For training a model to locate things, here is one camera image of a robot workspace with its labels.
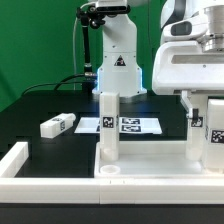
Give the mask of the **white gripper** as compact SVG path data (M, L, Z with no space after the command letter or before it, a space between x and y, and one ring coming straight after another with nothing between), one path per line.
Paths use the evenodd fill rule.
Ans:
M152 89L158 95L181 92L181 104L191 127L199 120L193 93L224 92L224 53L204 53L196 41L168 42L159 47L153 67Z

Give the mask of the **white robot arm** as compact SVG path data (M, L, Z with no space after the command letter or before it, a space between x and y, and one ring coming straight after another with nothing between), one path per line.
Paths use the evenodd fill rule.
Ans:
M125 98L142 93L137 28L128 11L146 0L89 2L91 24L104 23L95 91L118 91ZM165 0L160 27L152 89L158 95L179 95L187 118L196 122L207 105L198 96L224 95L224 0Z

